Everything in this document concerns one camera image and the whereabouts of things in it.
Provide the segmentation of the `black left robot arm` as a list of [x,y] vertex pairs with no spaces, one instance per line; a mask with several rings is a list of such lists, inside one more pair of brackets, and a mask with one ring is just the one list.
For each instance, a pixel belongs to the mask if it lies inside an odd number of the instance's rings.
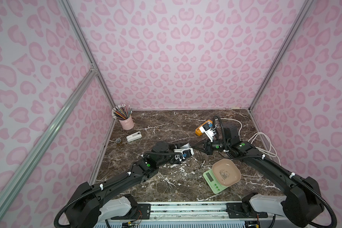
[[132,223],[148,219],[150,208],[142,208],[130,194],[115,197],[126,190],[154,177],[165,164],[181,164],[192,157],[194,151],[187,143],[157,142],[151,151],[134,162],[129,170],[104,182],[80,184],[68,203],[54,218],[54,227],[62,228],[62,215],[68,220],[67,228],[93,228],[98,222],[129,219]]

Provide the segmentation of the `orange power strip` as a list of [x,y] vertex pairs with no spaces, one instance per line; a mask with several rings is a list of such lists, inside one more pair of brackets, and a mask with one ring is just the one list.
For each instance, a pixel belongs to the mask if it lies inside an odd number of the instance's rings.
[[210,127],[210,124],[212,124],[211,120],[207,120],[206,122],[204,122],[202,125],[200,125],[196,130],[195,130],[195,134],[197,136],[202,136],[205,131],[207,131]]

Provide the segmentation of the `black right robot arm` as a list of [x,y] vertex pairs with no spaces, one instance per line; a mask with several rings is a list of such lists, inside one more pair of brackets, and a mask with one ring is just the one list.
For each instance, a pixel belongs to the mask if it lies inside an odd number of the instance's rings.
[[282,207],[283,216],[294,225],[305,227],[311,225],[320,228],[314,223],[324,211],[331,217],[329,228],[338,224],[336,214],[328,202],[321,196],[318,182],[311,178],[303,178],[287,170],[274,160],[266,157],[256,146],[249,141],[242,141],[238,129],[234,124],[224,125],[219,116],[206,121],[197,128],[197,132],[205,134],[208,138],[193,146],[194,149],[207,155],[214,152],[225,152],[229,159],[239,160],[263,174],[286,196],[279,206]]

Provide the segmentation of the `green electronic scale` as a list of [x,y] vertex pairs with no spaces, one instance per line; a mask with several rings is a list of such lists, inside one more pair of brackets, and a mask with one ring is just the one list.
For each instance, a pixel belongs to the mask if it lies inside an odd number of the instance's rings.
[[224,169],[213,171],[209,169],[203,177],[214,194],[219,194],[230,186],[230,173]]

